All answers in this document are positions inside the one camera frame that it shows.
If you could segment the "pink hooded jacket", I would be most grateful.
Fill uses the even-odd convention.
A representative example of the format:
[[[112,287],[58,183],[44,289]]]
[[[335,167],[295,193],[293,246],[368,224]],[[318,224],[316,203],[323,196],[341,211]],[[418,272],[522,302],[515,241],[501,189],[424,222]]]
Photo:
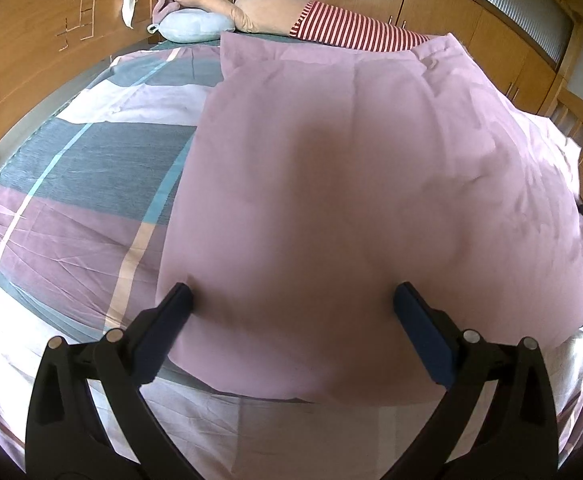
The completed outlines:
[[[428,402],[398,284],[500,344],[583,325],[579,146],[454,37],[372,53],[226,34],[220,54],[158,278],[194,294],[176,366],[254,398]]]

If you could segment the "large plush dog striped shirt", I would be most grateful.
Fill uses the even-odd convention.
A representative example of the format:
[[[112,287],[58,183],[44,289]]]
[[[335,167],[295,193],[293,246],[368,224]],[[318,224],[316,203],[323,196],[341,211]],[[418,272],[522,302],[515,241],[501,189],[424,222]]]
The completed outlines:
[[[223,14],[246,34],[285,36],[371,52],[413,49],[429,40],[391,23],[320,0],[175,0],[183,8]]]

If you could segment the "wooden left bed board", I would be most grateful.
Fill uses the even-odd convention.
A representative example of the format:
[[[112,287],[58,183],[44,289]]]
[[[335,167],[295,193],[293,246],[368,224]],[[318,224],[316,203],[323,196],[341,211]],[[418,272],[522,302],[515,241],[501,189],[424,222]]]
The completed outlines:
[[[0,0],[0,140],[74,77],[147,36],[156,0]]]

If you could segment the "light blue neck pillow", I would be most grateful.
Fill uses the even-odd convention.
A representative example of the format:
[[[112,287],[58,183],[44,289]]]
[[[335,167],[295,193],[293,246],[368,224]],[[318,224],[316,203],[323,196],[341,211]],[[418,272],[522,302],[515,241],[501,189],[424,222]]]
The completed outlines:
[[[147,32],[159,34],[176,44],[197,44],[217,40],[223,32],[233,32],[235,23],[223,14],[201,9],[182,9],[169,13],[160,23],[150,24]]]

